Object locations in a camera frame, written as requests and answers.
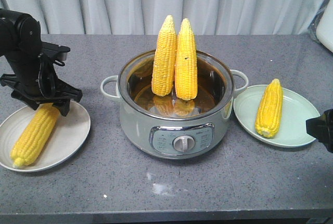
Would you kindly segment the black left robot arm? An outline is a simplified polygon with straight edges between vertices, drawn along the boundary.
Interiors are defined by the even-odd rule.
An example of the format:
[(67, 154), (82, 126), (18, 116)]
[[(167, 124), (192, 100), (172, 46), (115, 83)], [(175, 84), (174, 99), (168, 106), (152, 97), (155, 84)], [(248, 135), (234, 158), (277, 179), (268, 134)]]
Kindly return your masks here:
[[(100, 87), (116, 83), (116, 93), (105, 97), (119, 103), (121, 127), (143, 152), (163, 159), (199, 156), (222, 140), (232, 113), (256, 114), (258, 105), (244, 105), (251, 86), (237, 88), (234, 82), (234, 76), (247, 79), (242, 72), (196, 49), (188, 20), (175, 33), (167, 18), (158, 40), (158, 49), (136, 56)], [(58, 118), (82, 98), (82, 91), (54, 69), (68, 52), (66, 46), (43, 42), (40, 24), (31, 15), (1, 10), (1, 55), (13, 71), (1, 76), (1, 85), (36, 111), (11, 151), (17, 166), (34, 162)]]

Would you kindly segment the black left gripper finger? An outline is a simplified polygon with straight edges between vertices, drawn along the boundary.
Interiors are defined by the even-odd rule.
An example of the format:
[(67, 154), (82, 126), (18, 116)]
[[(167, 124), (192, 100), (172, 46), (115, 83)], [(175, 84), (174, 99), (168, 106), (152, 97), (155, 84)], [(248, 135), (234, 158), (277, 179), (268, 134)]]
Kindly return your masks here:
[(28, 91), (13, 91), (11, 93), (11, 97), (23, 102), (33, 110), (36, 110), (40, 105), (39, 101), (41, 99), (41, 95), (39, 93), (32, 93)]
[(332, 153), (332, 109), (326, 110), (319, 117), (306, 120), (306, 132)]
[(57, 108), (62, 116), (67, 116), (70, 110), (71, 100), (80, 102), (82, 96), (83, 93), (80, 89), (58, 79), (55, 96), (53, 98), (53, 107)]

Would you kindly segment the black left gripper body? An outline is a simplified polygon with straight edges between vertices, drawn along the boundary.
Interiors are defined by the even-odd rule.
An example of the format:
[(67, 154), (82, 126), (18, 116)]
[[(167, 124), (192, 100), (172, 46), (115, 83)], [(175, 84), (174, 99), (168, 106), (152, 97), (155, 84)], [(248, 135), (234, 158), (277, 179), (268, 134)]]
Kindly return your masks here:
[(3, 74), (1, 85), (9, 86), (20, 96), (33, 100), (54, 101), (59, 99), (58, 78), (54, 61), (60, 52), (44, 49), (35, 58), (19, 50), (1, 50), (14, 74)]

